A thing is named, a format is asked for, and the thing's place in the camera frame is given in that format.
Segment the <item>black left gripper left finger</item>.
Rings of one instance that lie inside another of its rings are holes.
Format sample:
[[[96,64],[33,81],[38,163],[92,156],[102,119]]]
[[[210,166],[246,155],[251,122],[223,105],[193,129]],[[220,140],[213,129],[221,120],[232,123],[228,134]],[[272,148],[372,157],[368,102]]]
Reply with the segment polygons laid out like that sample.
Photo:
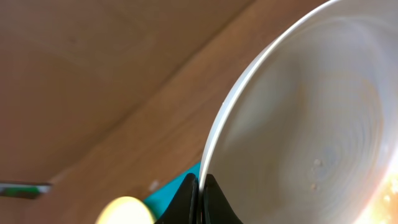
[[[198,179],[189,173],[155,224],[194,224],[197,220]]]

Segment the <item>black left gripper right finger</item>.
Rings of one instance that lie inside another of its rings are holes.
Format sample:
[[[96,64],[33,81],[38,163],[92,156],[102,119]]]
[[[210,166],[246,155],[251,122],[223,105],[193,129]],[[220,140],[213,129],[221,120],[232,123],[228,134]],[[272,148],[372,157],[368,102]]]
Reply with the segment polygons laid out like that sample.
[[[211,174],[206,176],[201,214],[204,224],[243,224]]]

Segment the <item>white plate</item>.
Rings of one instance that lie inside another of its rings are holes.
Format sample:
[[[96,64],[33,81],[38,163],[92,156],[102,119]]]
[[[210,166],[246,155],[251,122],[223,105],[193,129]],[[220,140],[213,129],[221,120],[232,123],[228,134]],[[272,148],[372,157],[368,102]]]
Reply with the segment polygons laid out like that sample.
[[[397,0],[327,1],[243,71],[211,127],[215,178],[243,223],[397,222]]]

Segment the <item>teal plastic tray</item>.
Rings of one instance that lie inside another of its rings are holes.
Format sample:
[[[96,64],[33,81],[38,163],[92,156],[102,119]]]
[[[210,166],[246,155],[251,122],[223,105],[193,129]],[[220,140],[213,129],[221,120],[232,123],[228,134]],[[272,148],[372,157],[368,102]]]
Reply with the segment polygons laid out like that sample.
[[[156,219],[159,219],[166,211],[185,176],[189,173],[195,174],[198,177],[200,173],[200,163],[196,163],[194,166],[181,173],[178,177],[174,178],[168,184],[164,185],[144,199],[144,204],[151,210]]]

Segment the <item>yellow plate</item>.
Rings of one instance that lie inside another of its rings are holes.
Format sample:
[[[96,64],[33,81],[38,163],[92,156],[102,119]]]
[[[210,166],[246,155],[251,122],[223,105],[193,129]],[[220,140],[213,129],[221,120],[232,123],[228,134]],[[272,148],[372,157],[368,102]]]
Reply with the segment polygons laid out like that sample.
[[[119,197],[104,207],[96,224],[154,224],[156,218],[139,199]]]

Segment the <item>brown cardboard backdrop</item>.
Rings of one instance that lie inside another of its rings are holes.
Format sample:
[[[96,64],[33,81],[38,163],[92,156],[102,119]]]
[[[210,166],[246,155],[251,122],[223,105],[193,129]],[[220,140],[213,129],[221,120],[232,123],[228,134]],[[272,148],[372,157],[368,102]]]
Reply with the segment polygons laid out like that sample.
[[[1,179],[46,182],[248,2],[1,2]]]

